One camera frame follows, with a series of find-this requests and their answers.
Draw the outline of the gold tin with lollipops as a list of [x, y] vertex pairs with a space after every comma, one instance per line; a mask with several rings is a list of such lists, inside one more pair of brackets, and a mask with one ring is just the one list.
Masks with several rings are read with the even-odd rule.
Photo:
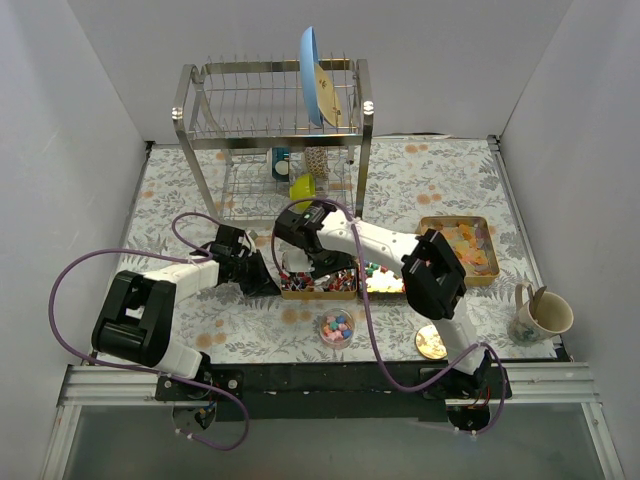
[[279, 273], [281, 295], [285, 300], [327, 300], [343, 301], [356, 297], [359, 289], [358, 273], [355, 267], [314, 278], [314, 267], [298, 265], [298, 270], [287, 270], [283, 263], [283, 273]]

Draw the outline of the black tin with star candies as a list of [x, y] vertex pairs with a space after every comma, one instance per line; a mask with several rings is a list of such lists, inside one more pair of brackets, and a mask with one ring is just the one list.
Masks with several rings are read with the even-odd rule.
[[360, 262], [356, 261], [358, 274], [358, 297], [364, 297], [364, 291], [370, 300], [373, 299], [399, 299], [406, 295], [404, 280], [393, 271], [377, 263], [365, 261], [363, 270], [360, 270]]

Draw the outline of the clear plastic jar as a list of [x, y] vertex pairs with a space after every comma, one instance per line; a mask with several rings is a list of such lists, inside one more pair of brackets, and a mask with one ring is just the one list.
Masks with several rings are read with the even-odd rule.
[[350, 345], [355, 333], [355, 321], [344, 309], [331, 309], [317, 321], [321, 341], [328, 347], [341, 349]]

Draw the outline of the gold tin with popsicle candies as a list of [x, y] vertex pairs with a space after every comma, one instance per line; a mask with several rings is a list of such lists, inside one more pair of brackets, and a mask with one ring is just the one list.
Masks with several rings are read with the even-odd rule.
[[491, 285], [499, 276], [500, 267], [487, 221], [480, 216], [423, 217], [416, 232], [439, 231], [466, 271], [468, 287]]

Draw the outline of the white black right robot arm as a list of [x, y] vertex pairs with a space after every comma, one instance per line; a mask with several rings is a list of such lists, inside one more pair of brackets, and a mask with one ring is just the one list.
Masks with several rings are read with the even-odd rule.
[[367, 292], [362, 293], [374, 357], [390, 385], [401, 392], [426, 391], [437, 385], [445, 396], [475, 397], [489, 384], [490, 348], [483, 346], [468, 315], [466, 272], [453, 249], [436, 230], [422, 235], [385, 229], [353, 217], [332, 200], [313, 199], [302, 213], [288, 205], [275, 220], [273, 237], [305, 252], [315, 272], [327, 256], [356, 257], [359, 275], [364, 263], [379, 264], [399, 275], [409, 306], [432, 321], [446, 350], [448, 365], [421, 384], [398, 383], [385, 365], [375, 338]]

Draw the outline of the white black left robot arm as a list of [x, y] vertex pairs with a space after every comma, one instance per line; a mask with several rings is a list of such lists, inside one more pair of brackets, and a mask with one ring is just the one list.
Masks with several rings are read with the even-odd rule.
[[246, 297], [280, 293], [253, 240], [242, 229], [221, 225], [213, 241], [189, 261], [146, 273], [121, 271], [114, 277], [92, 332], [100, 353], [178, 377], [178, 387], [193, 400], [205, 398], [213, 386], [203, 369], [202, 353], [171, 337], [176, 304], [226, 283], [235, 283]]

